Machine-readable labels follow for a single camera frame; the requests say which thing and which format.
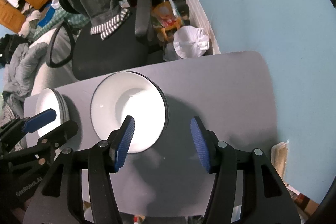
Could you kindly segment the white plate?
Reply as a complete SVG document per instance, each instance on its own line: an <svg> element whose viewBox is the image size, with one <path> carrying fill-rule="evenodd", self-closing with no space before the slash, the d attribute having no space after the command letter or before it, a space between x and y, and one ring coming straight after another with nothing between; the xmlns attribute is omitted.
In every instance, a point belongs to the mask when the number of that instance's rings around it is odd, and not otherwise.
<svg viewBox="0 0 336 224"><path fill-rule="evenodd" d="M37 130L39 137L45 136L70 119L65 99L58 91L50 88L39 94L35 114L43 122L43 127Z"/></svg>

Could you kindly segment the white ribbed bowl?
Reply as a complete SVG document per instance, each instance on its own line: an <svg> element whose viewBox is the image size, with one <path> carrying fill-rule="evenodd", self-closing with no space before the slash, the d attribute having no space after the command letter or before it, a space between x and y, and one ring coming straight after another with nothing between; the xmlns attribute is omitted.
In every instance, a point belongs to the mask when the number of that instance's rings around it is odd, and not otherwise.
<svg viewBox="0 0 336 224"><path fill-rule="evenodd" d="M146 151L159 139L169 120L166 97L149 78L136 72L114 73L104 79L91 99L91 122L101 140L121 127L127 116L135 120L129 153Z"/></svg>

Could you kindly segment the grey table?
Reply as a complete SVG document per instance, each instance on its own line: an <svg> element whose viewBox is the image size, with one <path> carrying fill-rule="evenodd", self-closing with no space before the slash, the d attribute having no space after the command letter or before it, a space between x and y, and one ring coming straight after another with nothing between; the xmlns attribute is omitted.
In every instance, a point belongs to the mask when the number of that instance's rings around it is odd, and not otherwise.
<svg viewBox="0 0 336 224"><path fill-rule="evenodd" d="M277 141L272 80L254 51L210 55L137 68L163 91L169 123L148 150L128 155L111 175L118 208L151 217L200 215L214 175L201 166L190 133L198 116L219 140L269 153Z"/></svg>

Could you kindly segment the black clothes pile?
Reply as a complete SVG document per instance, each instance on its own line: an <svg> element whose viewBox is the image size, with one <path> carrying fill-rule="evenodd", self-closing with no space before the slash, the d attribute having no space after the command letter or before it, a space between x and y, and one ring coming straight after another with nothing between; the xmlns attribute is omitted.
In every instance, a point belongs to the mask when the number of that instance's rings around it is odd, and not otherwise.
<svg viewBox="0 0 336 224"><path fill-rule="evenodd" d="M30 42L22 36L5 34L5 36L1 38L0 44L1 67L5 67L6 64L9 64L18 45L25 43L30 44Z"/></svg>

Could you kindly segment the black office chair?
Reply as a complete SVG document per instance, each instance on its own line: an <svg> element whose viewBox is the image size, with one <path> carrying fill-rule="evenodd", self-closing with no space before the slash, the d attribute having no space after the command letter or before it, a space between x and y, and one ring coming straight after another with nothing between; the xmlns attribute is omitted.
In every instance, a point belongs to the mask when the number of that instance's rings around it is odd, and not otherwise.
<svg viewBox="0 0 336 224"><path fill-rule="evenodd" d="M89 18L78 38L63 20L52 35L46 64L72 64L78 80L146 65L151 41L151 0L136 7L121 7L119 0L59 0L64 10L74 9Z"/></svg>

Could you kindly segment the blue open box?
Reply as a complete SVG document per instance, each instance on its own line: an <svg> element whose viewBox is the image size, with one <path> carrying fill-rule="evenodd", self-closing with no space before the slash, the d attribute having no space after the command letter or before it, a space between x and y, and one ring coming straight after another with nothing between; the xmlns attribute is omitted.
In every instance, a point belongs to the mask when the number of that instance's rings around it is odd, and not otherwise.
<svg viewBox="0 0 336 224"><path fill-rule="evenodd" d="M47 23L49 23L50 20L52 19L52 17L54 16L55 11L56 10L51 5L47 6L46 7L46 13L41 18L41 20L39 20L37 26L38 27L44 27Z"/></svg>

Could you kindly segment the white plastic bag on floor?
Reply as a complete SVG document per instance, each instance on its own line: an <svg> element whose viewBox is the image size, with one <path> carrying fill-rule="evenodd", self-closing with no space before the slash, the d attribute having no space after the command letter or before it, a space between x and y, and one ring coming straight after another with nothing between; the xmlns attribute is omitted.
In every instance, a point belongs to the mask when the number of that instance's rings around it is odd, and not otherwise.
<svg viewBox="0 0 336 224"><path fill-rule="evenodd" d="M176 61L203 56L210 49L210 38L203 28L183 26L174 33L163 53L164 61Z"/></svg>

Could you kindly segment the orange snack bag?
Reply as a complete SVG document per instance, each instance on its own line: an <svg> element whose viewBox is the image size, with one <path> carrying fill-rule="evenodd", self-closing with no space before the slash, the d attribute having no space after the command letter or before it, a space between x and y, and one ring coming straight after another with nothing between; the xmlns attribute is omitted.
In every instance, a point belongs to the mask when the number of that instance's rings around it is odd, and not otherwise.
<svg viewBox="0 0 336 224"><path fill-rule="evenodd" d="M190 10L183 0L163 0L151 11L151 22L162 43L170 43L181 27L190 24Z"/></svg>

